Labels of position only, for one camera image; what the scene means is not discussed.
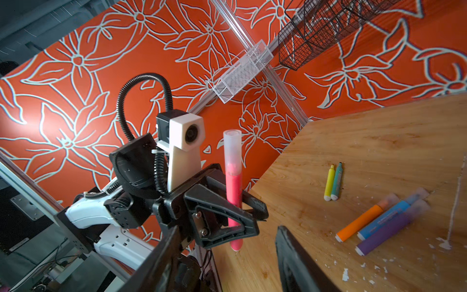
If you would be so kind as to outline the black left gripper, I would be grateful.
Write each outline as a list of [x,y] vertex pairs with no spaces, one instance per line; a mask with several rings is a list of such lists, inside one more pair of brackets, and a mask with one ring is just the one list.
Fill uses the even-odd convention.
[[163,233],[180,229],[182,245],[196,242],[210,249],[234,240],[259,235],[257,221],[269,218],[267,205],[241,189],[240,209],[228,202],[221,165],[211,164],[153,204]]

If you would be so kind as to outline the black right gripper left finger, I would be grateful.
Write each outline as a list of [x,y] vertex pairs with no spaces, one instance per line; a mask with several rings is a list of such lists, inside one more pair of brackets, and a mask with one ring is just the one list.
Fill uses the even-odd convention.
[[119,291],[171,292],[178,270],[181,242],[179,227],[172,227]]

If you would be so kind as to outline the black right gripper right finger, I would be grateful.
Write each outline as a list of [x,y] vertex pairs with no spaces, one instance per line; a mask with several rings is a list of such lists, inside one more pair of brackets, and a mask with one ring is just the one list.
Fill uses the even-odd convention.
[[286,226],[277,228],[275,244],[283,291],[339,291]]

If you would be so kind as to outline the pink pen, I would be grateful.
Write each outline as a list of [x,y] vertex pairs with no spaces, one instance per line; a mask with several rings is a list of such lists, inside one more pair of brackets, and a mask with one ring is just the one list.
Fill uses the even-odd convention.
[[225,153],[226,197],[228,202],[240,208],[242,189],[242,133],[226,130],[223,133]]

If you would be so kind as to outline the purple pen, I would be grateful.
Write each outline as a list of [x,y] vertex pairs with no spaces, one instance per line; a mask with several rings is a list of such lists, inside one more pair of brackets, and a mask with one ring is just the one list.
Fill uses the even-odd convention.
[[424,212],[430,210],[430,205],[424,200],[416,201],[411,207],[396,215],[393,219],[389,220],[384,226],[377,230],[370,237],[359,243],[355,251],[360,256],[366,256],[375,248],[379,247],[382,243],[389,240],[399,231],[404,229],[407,225],[412,223],[417,217]]

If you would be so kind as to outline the yellow pen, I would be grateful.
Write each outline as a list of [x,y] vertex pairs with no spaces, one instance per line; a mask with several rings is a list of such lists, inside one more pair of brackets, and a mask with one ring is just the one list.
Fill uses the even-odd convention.
[[328,171],[328,175],[327,175],[327,181],[326,181],[326,185],[325,185],[325,192],[324,192],[324,200],[325,201],[331,201],[331,194],[332,194],[332,189],[333,189],[333,182],[334,182],[334,176],[335,176],[335,169],[334,169],[334,165],[332,164],[330,166],[330,169]]

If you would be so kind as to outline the blue pen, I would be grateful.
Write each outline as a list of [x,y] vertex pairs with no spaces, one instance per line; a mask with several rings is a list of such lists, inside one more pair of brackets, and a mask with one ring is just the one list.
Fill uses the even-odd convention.
[[426,189],[421,187],[418,188],[411,196],[401,200],[399,203],[389,208],[387,211],[369,223],[366,227],[360,230],[360,232],[358,232],[358,238],[362,241],[367,239],[379,229],[381,229],[384,225],[386,225],[390,220],[409,209],[416,201],[424,200],[429,195],[430,193]]

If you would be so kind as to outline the orange pen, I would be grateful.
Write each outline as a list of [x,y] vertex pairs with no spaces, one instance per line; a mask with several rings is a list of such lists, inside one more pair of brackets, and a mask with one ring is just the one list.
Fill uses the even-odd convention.
[[336,235],[335,239],[339,243],[345,242],[351,236],[356,234],[362,228],[366,227],[369,223],[371,223],[374,219],[382,215],[386,210],[394,206],[400,201],[400,199],[394,194],[390,194],[380,200],[377,204],[372,206],[370,209],[365,211],[362,215],[360,215],[357,219],[352,221],[348,224],[345,228],[340,230]]

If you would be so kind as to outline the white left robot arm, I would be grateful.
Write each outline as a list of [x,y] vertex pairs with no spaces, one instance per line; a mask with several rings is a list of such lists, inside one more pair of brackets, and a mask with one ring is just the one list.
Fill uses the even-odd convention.
[[[125,117],[130,90],[144,81],[161,84],[165,111],[157,116],[158,137],[135,136]],[[155,216],[164,236],[180,235],[182,253],[191,243],[209,249],[259,234],[269,217],[266,204],[245,191],[240,202],[227,199],[227,170],[201,165],[206,137],[203,118],[173,107],[168,81],[145,73],[129,80],[117,98],[117,118],[127,143],[110,153],[115,177],[99,192],[84,192],[56,219],[84,253],[96,252],[138,269],[153,250],[131,230]]]

